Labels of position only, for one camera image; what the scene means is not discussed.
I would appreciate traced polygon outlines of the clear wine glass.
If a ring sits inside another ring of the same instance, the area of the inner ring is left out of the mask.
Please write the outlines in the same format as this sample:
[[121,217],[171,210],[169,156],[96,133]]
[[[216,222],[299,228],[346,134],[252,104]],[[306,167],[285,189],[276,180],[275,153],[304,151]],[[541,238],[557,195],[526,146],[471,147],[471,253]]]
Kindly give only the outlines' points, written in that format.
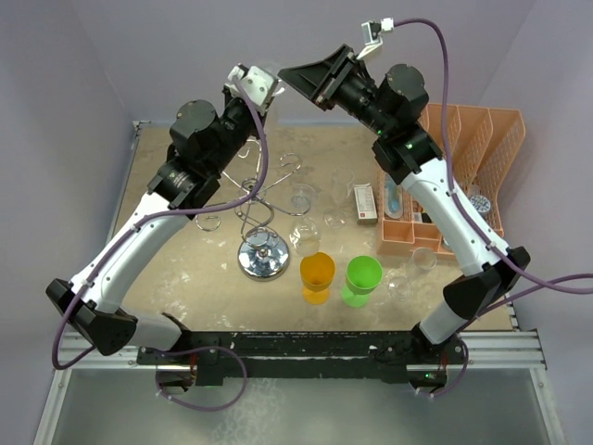
[[414,285],[428,275],[437,264],[437,256],[430,248],[416,248],[410,259],[387,275],[387,292],[394,299],[410,299]]
[[266,123],[265,123],[265,129],[268,133],[270,133],[272,130],[274,130],[278,126],[279,120],[280,120],[282,112],[283,112],[282,95],[286,91],[286,86],[284,84],[284,81],[281,80],[278,75],[279,71],[282,69],[282,65],[277,60],[273,60],[273,59],[259,60],[257,65],[261,69],[263,69],[263,70],[267,71],[269,74],[273,75],[277,81],[277,85],[276,85],[274,92],[272,94],[273,100],[269,107],[269,110],[267,113],[267,119],[266,119]]
[[294,184],[292,193],[290,203],[297,216],[294,219],[289,240],[297,255],[309,257],[316,254],[321,245],[321,232],[311,217],[317,194],[308,184]]

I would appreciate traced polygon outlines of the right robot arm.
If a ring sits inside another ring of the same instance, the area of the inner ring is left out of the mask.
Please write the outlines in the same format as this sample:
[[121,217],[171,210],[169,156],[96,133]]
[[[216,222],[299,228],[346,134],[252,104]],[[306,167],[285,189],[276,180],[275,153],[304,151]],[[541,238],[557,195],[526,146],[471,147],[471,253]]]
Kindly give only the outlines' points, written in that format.
[[342,45],[321,61],[283,68],[278,76],[319,109],[340,107],[373,131],[378,165],[427,211],[453,251],[462,275],[413,328],[413,355],[434,362],[446,341],[514,287],[529,254],[490,228],[448,172],[442,150],[418,122],[428,103],[418,70],[397,64],[375,83],[352,48]]

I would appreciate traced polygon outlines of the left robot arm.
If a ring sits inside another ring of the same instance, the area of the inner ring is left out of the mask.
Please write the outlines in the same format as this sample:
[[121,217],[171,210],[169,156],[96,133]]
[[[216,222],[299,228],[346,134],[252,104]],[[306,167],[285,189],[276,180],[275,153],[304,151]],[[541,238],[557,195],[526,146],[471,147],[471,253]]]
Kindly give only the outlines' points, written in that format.
[[[263,186],[269,162],[264,123],[273,95],[244,86],[224,87],[223,93],[222,113],[206,100],[178,110],[166,160],[132,216],[82,271],[47,287],[46,295],[62,314],[60,324],[73,327],[91,350],[109,356],[126,346],[149,347],[170,363],[189,356],[191,342],[173,317],[131,314],[121,304],[140,272],[196,216],[239,207]],[[210,204],[222,173],[251,139],[262,148],[255,185],[234,201]]]

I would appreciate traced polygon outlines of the chrome wine glass rack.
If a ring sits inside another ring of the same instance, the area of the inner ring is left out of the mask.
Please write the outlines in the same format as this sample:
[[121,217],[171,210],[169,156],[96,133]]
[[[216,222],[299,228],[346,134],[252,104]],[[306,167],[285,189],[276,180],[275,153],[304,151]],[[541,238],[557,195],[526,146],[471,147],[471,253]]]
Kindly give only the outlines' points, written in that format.
[[300,194],[291,199],[294,210],[285,210],[273,205],[266,198],[272,188],[285,183],[299,172],[303,159],[294,152],[280,157],[279,167],[286,170],[279,179],[270,185],[262,186],[258,193],[233,213],[241,222],[242,242],[237,251],[240,271],[249,279],[269,282],[284,274],[290,264],[289,247],[279,233],[271,227],[275,214],[281,212],[291,217],[301,217],[309,213],[313,199]]

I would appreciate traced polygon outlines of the clear tall glass back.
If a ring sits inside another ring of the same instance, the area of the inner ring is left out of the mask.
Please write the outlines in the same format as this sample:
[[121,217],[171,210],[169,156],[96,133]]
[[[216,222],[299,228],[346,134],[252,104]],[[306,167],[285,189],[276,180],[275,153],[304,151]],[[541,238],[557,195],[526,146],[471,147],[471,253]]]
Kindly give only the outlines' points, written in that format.
[[333,206],[323,214],[325,223],[330,228],[343,227],[347,222],[344,206],[350,197],[354,174],[347,168],[338,168],[332,174],[331,199]]

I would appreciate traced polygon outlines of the white red small box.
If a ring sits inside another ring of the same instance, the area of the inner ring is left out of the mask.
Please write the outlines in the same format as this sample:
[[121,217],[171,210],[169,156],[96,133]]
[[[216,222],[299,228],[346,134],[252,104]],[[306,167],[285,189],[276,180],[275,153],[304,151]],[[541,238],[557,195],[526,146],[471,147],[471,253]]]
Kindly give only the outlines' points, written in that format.
[[372,185],[370,183],[355,184],[353,186],[353,195],[356,203],[357,224],[377,224],[378,213],[372,191]]

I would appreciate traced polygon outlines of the blue item in tray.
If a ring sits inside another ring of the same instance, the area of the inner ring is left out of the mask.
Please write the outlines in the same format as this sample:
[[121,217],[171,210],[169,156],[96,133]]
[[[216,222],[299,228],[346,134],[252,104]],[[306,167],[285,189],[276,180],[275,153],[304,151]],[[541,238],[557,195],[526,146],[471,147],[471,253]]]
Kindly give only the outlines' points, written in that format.
[[387,217],[398,220],[403,216],[401,186],[396,184],[389,176],[385,177],[384,205]]

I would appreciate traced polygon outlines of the orange desk file organizer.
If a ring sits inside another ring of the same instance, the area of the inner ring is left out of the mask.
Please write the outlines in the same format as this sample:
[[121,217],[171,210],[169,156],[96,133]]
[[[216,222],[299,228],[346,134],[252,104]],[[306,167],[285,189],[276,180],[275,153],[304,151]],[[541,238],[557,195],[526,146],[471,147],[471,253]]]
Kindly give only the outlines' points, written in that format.
[[[464,105],[449,105],[447,114],[455,179],[468,197],[481,194],[490,199],[492,211],[485,220],[497,235],[504,236],[498,191],[525,138],[522,114],[517,109]],[[430,248],[440,260],[453,261],[454,254],[442,235],[408,193],[402,192],[404,213],[400,219],[385,215],[386,176],[378,174],[377,253],[407,256],[416,248]]]

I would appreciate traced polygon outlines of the orange plastic goblet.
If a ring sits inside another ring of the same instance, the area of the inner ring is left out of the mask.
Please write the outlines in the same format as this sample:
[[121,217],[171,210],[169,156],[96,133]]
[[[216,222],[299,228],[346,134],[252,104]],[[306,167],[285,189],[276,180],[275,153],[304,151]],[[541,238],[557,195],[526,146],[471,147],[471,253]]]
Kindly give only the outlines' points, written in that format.
[[327,301],[335,270],[334,260],[323,252],[305,257],[300,262],[302,296],[307,303],[321,305]]

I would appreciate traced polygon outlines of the green plastic goblet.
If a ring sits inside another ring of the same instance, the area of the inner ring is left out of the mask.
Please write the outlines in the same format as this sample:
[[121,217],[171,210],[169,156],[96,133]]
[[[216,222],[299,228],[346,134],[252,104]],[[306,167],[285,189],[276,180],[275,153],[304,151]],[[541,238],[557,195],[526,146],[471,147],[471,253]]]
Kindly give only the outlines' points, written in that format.
[[383,279],[381,263],[371,256],[361,255],[352,259],[346,270],[346,282],[341,290],[344,303],[351,308],[361,308]]

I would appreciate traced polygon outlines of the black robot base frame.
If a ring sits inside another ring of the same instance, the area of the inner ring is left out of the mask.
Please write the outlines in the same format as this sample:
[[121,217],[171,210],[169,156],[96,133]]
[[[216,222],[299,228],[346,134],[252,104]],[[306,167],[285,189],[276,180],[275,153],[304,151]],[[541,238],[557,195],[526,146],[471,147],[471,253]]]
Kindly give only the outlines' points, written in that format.
[[138,362],[184,371],[197,386],[227,378],[375,379],[442,388],[467,353],[457,337],[431,346],[410,331],[185,332],[171,352],[141,348]]

